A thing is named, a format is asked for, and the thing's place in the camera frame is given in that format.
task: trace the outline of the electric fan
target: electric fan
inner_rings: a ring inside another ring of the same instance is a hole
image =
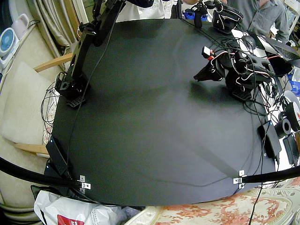
[[[0,36],[0,69],[4,69],[17,48],[19,47],[19,39],[12,28],[7,28]]]

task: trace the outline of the red label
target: red label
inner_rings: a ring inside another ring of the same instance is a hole
[[[84,225],[83,221],[68,219],[61,215],[57,215],[57,221],[58,221],[58,225]]]

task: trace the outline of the red wire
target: red wire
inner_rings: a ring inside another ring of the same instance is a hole
[[[283,58],[283,56],[282,56],[282,55],[275,55],[275,56],[272,56],[272,57],[268,57],[268,58],[267,58],[267,60],[269,60],[269,59],[273,59],[273,58],[276,58],[276,57]]]

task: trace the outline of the gray shirt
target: gray shirt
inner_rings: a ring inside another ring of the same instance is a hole
[[[285,7],[279,0],[270,0],[262,7],[259,0],[228,0],[228,5],[240,11],[243,15],[241,26],[244,30],[267,36],[275,23],[279,30],[276,39],[286,43],[289,38],[289,29]]]

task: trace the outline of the person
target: person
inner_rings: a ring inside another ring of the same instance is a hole
[[[184,0],[187,4],[195,4],[199,0]],[[276,39],[288,42],[289,30],[285,7],[280,0],[221,0],[240,11],[244,18],[241,27],[256,35],[267,36],[275,23],[278,29]]]
[[[173,0],[151,0],[152,4],[139,6],[134,0],[127,1],[125,7],[120,12],[117,22],[142,19],[164,19],[169,15],[171,17],[171,8]]]

